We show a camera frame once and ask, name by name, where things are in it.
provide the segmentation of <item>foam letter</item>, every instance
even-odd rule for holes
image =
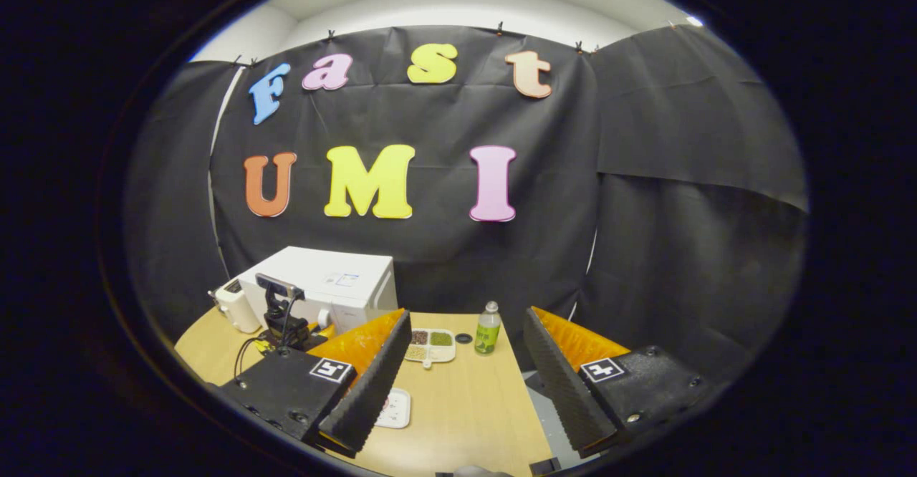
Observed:
[[[407,164],[413,158],[413,148],[401,144],[386,146],[379,153],[369,173],[356,148],[340,146],[328,150],[331,160],[331,199],[325,206],[325,215],[347,217],[350,206],[347,193],[361,216],[379,191],[379,200],[373,206],[373,215],[386,219],[407,219],[413,209],[407,203]]]
[[[456,75],[452,59],[459,51],[452,44],[423,44],[411,53],[413,65],[407,68],[407,78],[413,83],[445,83]]]
[[[245,160],[245,203],[255,216],[276,217],[284,213],[289,205],[289,167],[296,161],[296,153],[274,155],[277,165],[277,193],[268,201],[261,193],[261,177],[267,157],[248,157]]]
[[[347,69],[353,63],[353,58],[348,54],[332,54],[319,59],[312,65],[312,72],[302,78],[302,88],[316,90],[322,87],[325,90],[340,89],[347,83]]]
[[[541,85],[538,82],[538,70],[548,72],[551,64],[538,59],[536,52],[521,52],[508,54],[506,62],[513,64],[513,85],[517,91],[529,97],[547,97],[551,95],[550,85]]]
[[[271,117],[281,107],[274,101],[273,96],[284,93],[284,79],[281,76],[289,72],[289,63],[281,63],[267,76],[259,79],[249,89],[250,95],[255,99],[255,124],[259,125],[264,119]]]
[[[478,163],[478,205],[469,212],[475,221],[510,221],[515,209],[509,203],[510,161],[515,151],[505,146],[479,146],[471,150]]]

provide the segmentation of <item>pink letter i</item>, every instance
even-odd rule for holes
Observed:
[[[471,150],[478,163],[478,205],[469,212],[475,221],[510,221],[515,209],[509,203],[509,168],[515,151],[505,146],[479,146]]]

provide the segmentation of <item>white box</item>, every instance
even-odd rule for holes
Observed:
[[[302,289],[305,301],[292,305],[292,316],[309,323],[331,321],[338,334],[398,308],[392,257],[286,246],[239,275],[251,310],[264,328],[268,304],[255,274]]]

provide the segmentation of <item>white wall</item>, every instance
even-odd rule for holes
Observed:
[[[296,19],[285,11],[261,5],[217,33],[191,60],[232,62],[239,55],[242,55],[239,62],[243,63],[251,62],[252,58],[265,59],[279,51],[278,46],[295,26]]]
[[[570,45],[582,40],[583,49],[606,46],[638,31],[572,4],[556,0],[362,0],[321,11],[296,23],[284,11],[262,5],[217,34],[193,60],[226,60],[239,54],[240,62],[264,59],[335,34],[378,27],[446,26],[490,27],[533,34]]]

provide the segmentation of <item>wooden table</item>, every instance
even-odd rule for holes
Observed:
[[[473,336],[477,314],[411,313],[411,324]],[[188,328],[175,350],[203,380],[222,385],[232,379],[242,342],[255,334],[235,330],[213,308]],[[243,368],[260,359],[249,347]],[[454,360],[434,362],[429,370],[404,360],[394,387],[411,396],[410,424],[373,428],[355,460],[331,455],[398,477],[433,477],[465,465],[528,477],[530,463],[553,457],[502,329],[487,356],[475,353],[471,344],[459,344]]]

